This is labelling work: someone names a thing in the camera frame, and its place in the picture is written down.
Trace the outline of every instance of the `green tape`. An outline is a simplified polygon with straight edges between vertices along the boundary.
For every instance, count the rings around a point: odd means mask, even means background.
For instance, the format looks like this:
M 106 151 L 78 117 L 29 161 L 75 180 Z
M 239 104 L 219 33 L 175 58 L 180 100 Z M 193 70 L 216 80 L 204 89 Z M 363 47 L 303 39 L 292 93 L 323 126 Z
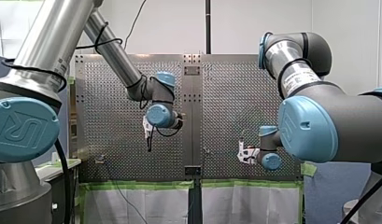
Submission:
M 74 85 L 75 83 L 75 78 L 74 77 L 69 77 L 67 80 L 68 85 Z
M 102 183 L 81 184 L 81 188 L 90 190 L 104 189 L 192 189 L 193 181 L 174 181 L 174 182 L 140 182 L 140 181 L 107 181 Z
M 317 166 L 310 162 L 304 162 L 301 164 L 301 174 L 302 175 L 308 175 L 308 176 L 314 176 L 316 173 Z
M 301 188 L 302 181 L 266 181 L 266 180 L 203 180 L 203 188 L 225 188 L 234 186 L 245 187 L 264 187 L 264 188 L 280 188 L 280 189 L 296 189 Z
M 141 181 L 107 181 L 101 183 L 85 183 L 79 185 L 80 224 L 85 223 L 85 198 L 91 190 L 117 190 L 117 189 L 192 189 L 193 181 L 174 182 L 141 182 Z

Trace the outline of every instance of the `metal bracket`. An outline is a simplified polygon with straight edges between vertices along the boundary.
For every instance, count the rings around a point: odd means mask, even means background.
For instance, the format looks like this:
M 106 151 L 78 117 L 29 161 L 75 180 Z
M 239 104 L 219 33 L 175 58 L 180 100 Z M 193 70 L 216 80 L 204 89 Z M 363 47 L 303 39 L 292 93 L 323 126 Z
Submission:
M 185 66 L 184 75 L 185 76 L 200 76 L 200 66 Z
M 202 168 L 200 165 L 185 166 L 185 175 L 201 175 Z

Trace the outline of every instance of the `metal frame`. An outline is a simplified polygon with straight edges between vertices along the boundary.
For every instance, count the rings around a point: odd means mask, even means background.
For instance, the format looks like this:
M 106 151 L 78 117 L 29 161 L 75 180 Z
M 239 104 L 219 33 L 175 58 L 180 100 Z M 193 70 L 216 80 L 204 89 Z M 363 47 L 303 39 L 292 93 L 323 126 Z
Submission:
M 300 163 L 295 161 L 291 156 L 287 155 L 283 150 L 280 150 L 280 154 L 284 157 L 284 169 L 280 172 L 266 172 L 263 170 L 261 166 L 249 166 L 243 164 L 238 161 L 233 161 L 232 159 L 227 160 L 230 155 L 226 155 L 225 157 L 220 157 L 219 153 L 214 150 L 210 150 L 209 146 L 205 143 L 208 139 L 214 138 L 214 136 L 218 136 L 218 133 L 213 133 L 211 130 L 206 131 L 203 125 L 211 125 L 207 119 L 210 117 L 215 117 L 216 122 L 225 122 L 225 120 L 218 120 L 220 118 L 219 114 L 211 114 L 208 112 L 205 107 L 208 106 L 211 102 L 211 97 L 215 97 L 212 95 L 213 86 L 216 82 L 216 79 L 219 78 L 220 74 L 215 73 L 218 67 L 218 72 L 222 72 L 223 76 L 227 76 L 228 74 L 240 74 L 242 78 L 246 79 L 246 82 L 242 82 L 241 78 L 237 77 L 226 77 L 232 78 L 231 81 L 236 87 L 234 89 L 230 89 L 228 91 L 233 91 L 234 97 L 242 96 L 248 93 L 242 93 L 241 90 L 244 86 L 246 91 L 254 90 L 255 94 L 264 94 L 263 97 L 267 97 L 268 99 L 264 103 L 264 105 L 252 105 L 249 107 L 249 113 L 253 114 L 254 110 L 260 110 L 258 108 L 263 106 L 263 110 L 266 109 L 267 113 L 269 113 L 268 119 L 267 117 L 262 117 L 258 119 L 258 122 L 254 122 L 252 120 L 247 120 L 247 123 L 251 126 L 255 126 L 253 132 L 247 134 L 247 140 L 252 138 L 252 144 L 257 145 L 259 139 L 257 137 L 257 129 L 259 125 L 262 124 L 275 124 L 276 123 L 276 111 L 278 109 L 278 105 L 281 102 L 278 97 L 276 91 L 276 83 L 262 70 L 258 69 L 257 61 L 258 55 L 200 55 L 200 54 L 184 54 L 184 55 L 129 55 L 130 59 L 135 63 L 136 66 L 142 65 L 143 63 L 167 63 L 167 62 L 177 62 L 178 66 L 181 66 L 181 76 L 180 83 L 178 83 L 177 90 L 177 104 L 180 104 L 181 113 L 184 113 L 184 126 L 180 132 L 183 138 L 182 141 L 182 163 L 183 167 L 177 167 L 178 169 L 182 169 L 181 173 L 183 176 L 177 176 L 176 178 L 140 178 L 139 180 L 147 180 L 147 181 L 169 181 L 169 180 L 197 180 L 196 185 L 199 184 L 200 178 L 247 178 L 247 179 L 264 179 L 264 180 L 301 180 L 300 174 Z M 76 74 L 77 74 L 77 111 L 78 111 L 78 156 L 83 159 L 89 165 L 94 166 L 94 159 L 90 157 L 90 151 L 85 142 L 85 112 L 84 111 L 84 97 L 87 93 L 85 89 L 85 63 L 101 63 L 103 62 L 103 58 L 99 55 L 77 55 L 76 56 Z M 231 71 L 224 71 L 223 67 L 230 68 Z M 231 102 L 224 102 L 225 106 L 233 107 Z M 228 135 L 221 136 L 224 138 L 231 139 L 230 143 L 233 143 L 237 146 L 237 140 L 240 132 L 237 129 L 232 129 L 230 132 L 226 132 Z M 230 151 L 236 153 L 237 147 L 230 147 Z M 205 166 L 200 173 L 200 166 Z M 230 173 L 223 173 L 224 175 L 220 175 L 216 171 L 211 170 L 212 166 L 230 166 L 233 170 Z M 92 170 L 93 172 L 102 172 L 106 173 L 106 171 L 98 171 Z M 87 174 L 91 170 L 81 170 L 81 174 Z M 118 179 L 137 179 L 137 177 L 122 177 L 121 175 L 117 176 Z M 81 181 L 104 181 L 107 180 L 107 176 L 100 176 L 95 179 L 90 178 L 81 178 Z
M 187 107 L 187 104 L 185 102 L 182 102 L 182 97 L 180 96 L 180 93 L 182 92 L 182 74 L 183 74 L 183 68 L 182 68 L 182 62 L 183 62 L 183 56 L 182 55 L 129 55 L 130 59 L 134 62 L 136 66 L 138 66 L 138 69 L 140 69 L 141 72 L 145 73 L 145 75 L 152 75 L 151 73 L 153 71 L 150 71 L 153 69 L 151 67 L 151 63 L 155 63 L 159 65 L 164 66 L 166 63 L 170 63 L 170 65 L 173 65 L 176 67 L 177 76 L 180 75 L 180 77 L 177 77 L 177 89 L 176 89 L 176 102 L 175 102 L 175 108 L 181 108 L 181 110 L 178 110 L 182 113 L 185 113 L 187 115 L 191 114 L 191 107 Z M 80 166 L 80 181 L 81 182 L 94 182 L 94 181 L 106 181 L 108 179 L 120 179 L 120 180 L 145 180 L 145 181 L 172 181 L 172 180 L 184 180 L 185 179 L 185 171 L 183 169 L 184 164 L 191 164 L 191 157 L 189 157 L 191 150 L 186 149 L 183 146 L 186 146 L 185 142 L 183 142 L 182 136 L 190 136 L 191 133 L 191 126 L 189 122 L 185 122 L 183 130 L 181 130 L 176 136 L 172 138 L 163 138 L 159 136 L 157 133 L 154 133 L 153 135 L 153 149 L 151 153 L 147 152 L 147 144 L 144 140 L 144 133 L 142 130 L 142 116 L 145 114 L 145 110 L 141 111 L 138 109 L 138 102 L 132 102 L 130 100 L 124 100 L 123 98 L 126 98 L 126 95 L 124 93 L 125 87 L 123 86 L 123 92 L 122 97 L 117 97 L 114 100 L 113 104 L 122 104 L 121 102 L 127 102 L 126 105 L 129 105 L 129 108 L 123 108 L 125 110 L 123 113 L 129 113 L 130 110 L 134 111 L 134 116 L 136 118 L 134 119 L 140 119 L 139 120 L 139 126 L 136 126 L 136 128 L 139 128 L 139 136 L 137 136 L 138 141 L 138 147 L 140 147 L 142 142 L 142 146 L 145 146 L 145 148 L 135 148 L 136 150 L 134 154 L 136 155 L 136 159 L 133 161 L 126 160 L 128 166 L 120 165 L 120 162 L 117 160 L 116 162 L 110 162 L 109 161 L 109 155 L 106 156 L 106 162 L 105 165 L 101 164 L 101 162 L 96 161 L 97 158 L 96 155 L 91 154 L 91 146 L 88 146 L 88 143 L 85 141 L 87 139 L 87 136 L 85 135 L 85 128 L 87 128 L 86 117 L 85 117 L 85 103 L 87 103 L 87 99 L 85 99 L 88 94 L 90 93 L 90 90 L 86 89 L 87 81 L 85 80 L 86 71 L 85 67 L 88 66 L 87 64 L 91 64 L 92 66 L 103 66 L 104 69 L 108 68 L 108 65 L 104 63 L 104 59 L 99 55 L 77 55 L 76 56 L 76 74 L 77 74 L 77 111 L 78 111 L 78 156 L 84 161 L 82 165 Z M 118 86 L 115 87 L 109 87 L 107 88 L 121 88 L 121 84 L 118 83 Z M 134 129 L 134 125 L 128 126 L 127 128 L 125 125 L 123 125 L 123 130 L 132 130 Z M 177 142 L 177 145 L 180 146 L 180 148 L 170 148 L 168 150 L 169 145 L 173 145 L 173 141 Z M 113 154 L 116 154 L 115 156 L 122 156 L 123 158 L 132 157 L 133 153 L 129 152 L 129 148 L 124 148 L 123 151 L 115 151 L 112 152 Z M 167 161 L 163 162 L 164 165 L 159 166 L 159 153 L 163 151 L 164 153 L 161 155 L 162 157 L 169 158 Z M 182 161 L 182 164 L 180 166 L 178 165 L 178 160 Z M 130 172 L 129 170 L 126 170 L 127 167 L 132 169 L 132 171 L 136 171 L 139 174 L 135 175 L 125 175 L 126 172 Z
M 242 131 L 248 130 L 245 134 L 247 145 L 258 146 L 259 126 L 277 123 L 281 99 L 276 82 L 265 71 L 258 69 L 257 61 L 258 55 L 202 57 L 203 115 L 200 120 L 205 127 L 201 131 L 203 148 L 200 151 L 204 154 L 204 179 L 302 179 L 300 162 L 282 148 L 278 153 L 284 165 L 275 172 L 265 171 L 260 165 L 240 164 L 235 157 Z

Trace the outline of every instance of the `white wall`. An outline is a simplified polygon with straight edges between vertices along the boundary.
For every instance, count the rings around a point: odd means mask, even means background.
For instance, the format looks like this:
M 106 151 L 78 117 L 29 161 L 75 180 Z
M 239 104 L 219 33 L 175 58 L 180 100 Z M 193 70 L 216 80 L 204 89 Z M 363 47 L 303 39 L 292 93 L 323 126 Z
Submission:
M 128 35 L 142 0 L 105 0 L 101 13 L 117 37 Z M 204 0 L 147 1 L 128 53 L 197 53 L 205 48 Z
M 142 0 L 105 0 L 100 11 L 125 38 Z M 311 0 L 212 0 L 212 53 L 258 53 L 267 31 L 311 30 Z M 205 52 L 205 0 L 147 1 L 129 53 Z
M 349 94 L 380 85 L 382 0 L 313 0 L 313 32 L 331 46 L 333 64 L 327 80 Z
M 312 28 L 311 0 L 212 0 L 212 53 L 258 54 L 261 36 Z

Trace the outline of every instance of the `ur logo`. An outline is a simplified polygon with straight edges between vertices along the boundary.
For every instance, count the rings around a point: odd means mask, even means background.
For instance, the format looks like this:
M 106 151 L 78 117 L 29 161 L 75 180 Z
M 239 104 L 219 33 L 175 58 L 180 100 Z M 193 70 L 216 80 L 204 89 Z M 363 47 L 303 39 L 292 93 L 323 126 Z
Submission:
M 37 148 L 47 124 L 45 119 L 13 111 L 0 132 L 0 144 Z

